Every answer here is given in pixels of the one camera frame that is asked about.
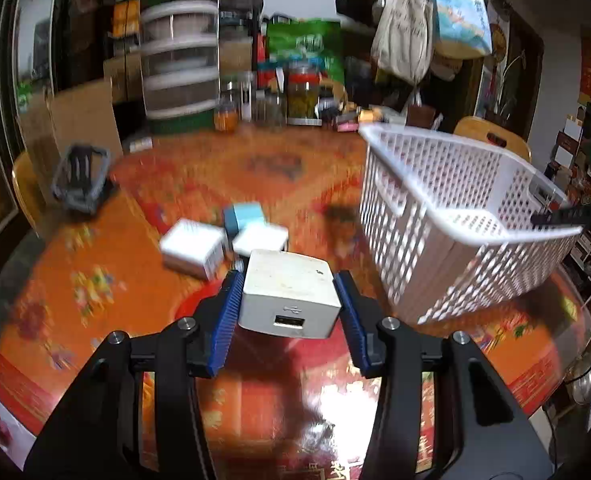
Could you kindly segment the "small white charger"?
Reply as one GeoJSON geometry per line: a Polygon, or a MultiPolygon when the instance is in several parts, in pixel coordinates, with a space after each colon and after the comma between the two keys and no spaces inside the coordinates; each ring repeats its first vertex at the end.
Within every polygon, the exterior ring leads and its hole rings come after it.
{"type": "Polygon", "coordinates": [[[254,250],[281,252],[289,243],[289,230],[284,226],[253,222],[245,226],[233,239],[232,250],[241,257],[250,257],[254,250]]]}

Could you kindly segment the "beige hanging tote bag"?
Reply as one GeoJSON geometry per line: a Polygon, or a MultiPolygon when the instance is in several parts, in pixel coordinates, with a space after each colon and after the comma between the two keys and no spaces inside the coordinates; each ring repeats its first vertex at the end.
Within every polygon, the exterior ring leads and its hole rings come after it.
{"type": "Polygon", "coordinates": [[[432,0],[384,0],[371,56],[395,77],[417,86],[433,56],[432,0]]]}

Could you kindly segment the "orange lidded small jar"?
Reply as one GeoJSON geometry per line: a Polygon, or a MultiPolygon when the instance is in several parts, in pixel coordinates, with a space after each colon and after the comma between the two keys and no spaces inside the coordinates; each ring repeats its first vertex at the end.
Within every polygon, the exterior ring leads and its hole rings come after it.
{"type": "Polygon", "coordinates": [[[220,132],[233,132],[239,122],[236,104],[230,101],[219,102],[214,110],[214,127],[220,132]]]}

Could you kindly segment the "brown ceramic mug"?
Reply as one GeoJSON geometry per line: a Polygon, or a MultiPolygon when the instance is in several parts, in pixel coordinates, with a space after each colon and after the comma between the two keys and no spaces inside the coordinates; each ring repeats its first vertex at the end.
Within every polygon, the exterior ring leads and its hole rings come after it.
{"type": "Polygon", "coordinates": [[[435,110],[426,105],[410,105],[407,108],[407,125],[431,129],[435,120],[435,110]]]}

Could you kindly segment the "white plastic drawer tower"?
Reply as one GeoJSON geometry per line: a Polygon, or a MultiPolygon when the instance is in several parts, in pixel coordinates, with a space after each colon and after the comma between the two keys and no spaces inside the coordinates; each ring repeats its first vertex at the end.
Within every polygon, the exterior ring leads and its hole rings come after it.
{"type": "Polygon", "coordinates": [[[140,0],[142,96],[155,132],[210,128],[220,93],[219,0],[140,0]]]}

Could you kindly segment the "cardboard box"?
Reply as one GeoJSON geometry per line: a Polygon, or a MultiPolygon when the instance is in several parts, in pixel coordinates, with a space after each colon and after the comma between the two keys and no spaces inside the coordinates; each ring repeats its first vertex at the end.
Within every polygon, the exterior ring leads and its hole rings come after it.
{"type": "Polygon", "coordinates": [[[40,90],[18,116],[26,152],[47,204],[54,203],[51,182],[70,145],[105,148],[114,160],[123,156],[112,103],[112,84],[100,79],[53,96],[40,90]]]}

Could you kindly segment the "white square charger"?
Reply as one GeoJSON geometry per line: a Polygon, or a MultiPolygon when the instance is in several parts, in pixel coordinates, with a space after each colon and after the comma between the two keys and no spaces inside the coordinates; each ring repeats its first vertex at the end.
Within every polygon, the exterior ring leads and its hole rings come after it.
{"type": "Polygon", "coordinates": [[[225,241],[222,228],[180,219],[161,237],[158,248],[166,266],[212,281],[225,258],[225,241]]]}

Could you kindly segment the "metal pot lid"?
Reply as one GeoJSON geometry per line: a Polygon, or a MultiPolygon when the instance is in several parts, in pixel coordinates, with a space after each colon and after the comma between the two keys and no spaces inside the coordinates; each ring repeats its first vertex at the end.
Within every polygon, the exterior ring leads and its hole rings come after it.
{"type": "Polygon", "coordinates": [[[571,400],[577,405],[591,404],[591,351],[578,358],[563,383],[571,400]]]}

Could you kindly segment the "wooden chair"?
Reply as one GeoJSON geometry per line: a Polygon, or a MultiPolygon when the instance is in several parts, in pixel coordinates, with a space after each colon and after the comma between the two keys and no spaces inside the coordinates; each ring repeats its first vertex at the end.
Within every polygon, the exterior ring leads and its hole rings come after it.
{"type": "Polygon", "coordinates": [[[460,119],[454,130],[455,136],[493,144],[518,155],[527,162],[532,161],[529,144],[511,131],[480,117],[468,116],[460,119]]]}

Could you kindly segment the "glass jar red lid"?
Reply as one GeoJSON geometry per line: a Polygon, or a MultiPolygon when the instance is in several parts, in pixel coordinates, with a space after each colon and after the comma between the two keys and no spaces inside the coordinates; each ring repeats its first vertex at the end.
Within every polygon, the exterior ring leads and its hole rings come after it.
{"type": "Polygon", "coordinates": [[[318,68],[304,61],[293,62],[286,71],[286,100],[289,124],[319,126],[316,114],[319,100],[320,73],[318,68]]]}

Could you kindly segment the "blue printed hanging bag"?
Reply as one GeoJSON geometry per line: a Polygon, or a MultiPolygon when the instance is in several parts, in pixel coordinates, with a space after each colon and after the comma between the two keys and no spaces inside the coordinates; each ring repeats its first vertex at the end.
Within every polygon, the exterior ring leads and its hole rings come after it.
{"type": "Polygon", "coordinates": [[[473,60],[492,54],[485,0],[433,0],[434,50],[444,58],[473,60]]]}

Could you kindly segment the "white perforated plastic basket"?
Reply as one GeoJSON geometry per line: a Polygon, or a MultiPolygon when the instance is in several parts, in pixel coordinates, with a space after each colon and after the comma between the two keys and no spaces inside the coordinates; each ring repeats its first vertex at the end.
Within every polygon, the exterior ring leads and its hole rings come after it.
{"type": "Polygon", "coordinates": [[[567,206],[531,164],[492,144],[392,124],[367,144],[359,222],[392,311],[436,323],[519,297],[556,270],[581,226],[535,226],[567,206]]]}

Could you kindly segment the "light blue charger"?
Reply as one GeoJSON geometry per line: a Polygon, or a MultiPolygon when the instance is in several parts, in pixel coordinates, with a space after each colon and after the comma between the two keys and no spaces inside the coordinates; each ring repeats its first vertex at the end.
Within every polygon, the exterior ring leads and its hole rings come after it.
{"type": "Polygon", "coordinates": [[[264,211],[260,203],[232,204],[222,211],[222,222],[230,240],[252,223],[264,223],[264,211]]]}

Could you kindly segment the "white usb wall charger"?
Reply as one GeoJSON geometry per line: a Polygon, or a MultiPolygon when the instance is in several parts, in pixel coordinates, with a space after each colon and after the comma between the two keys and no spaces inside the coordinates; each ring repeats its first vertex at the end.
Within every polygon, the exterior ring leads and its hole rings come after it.
{"type": "Polygon", "coordinates": [[[252,252],[238,320],[245,330],[286,338],[326,339],[340,310],[326,261],[294,252],[252,252]]]}

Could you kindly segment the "green shopping bag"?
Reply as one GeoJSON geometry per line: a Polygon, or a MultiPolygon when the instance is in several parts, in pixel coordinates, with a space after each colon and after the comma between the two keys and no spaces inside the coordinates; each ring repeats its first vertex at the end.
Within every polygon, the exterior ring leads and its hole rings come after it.
{"type": "Polygon", "coordinates": [[[341,23],[327,20],[268,23],[266,40],[271,61],[313,60],[328,78],[344,82],[341,23]]]}

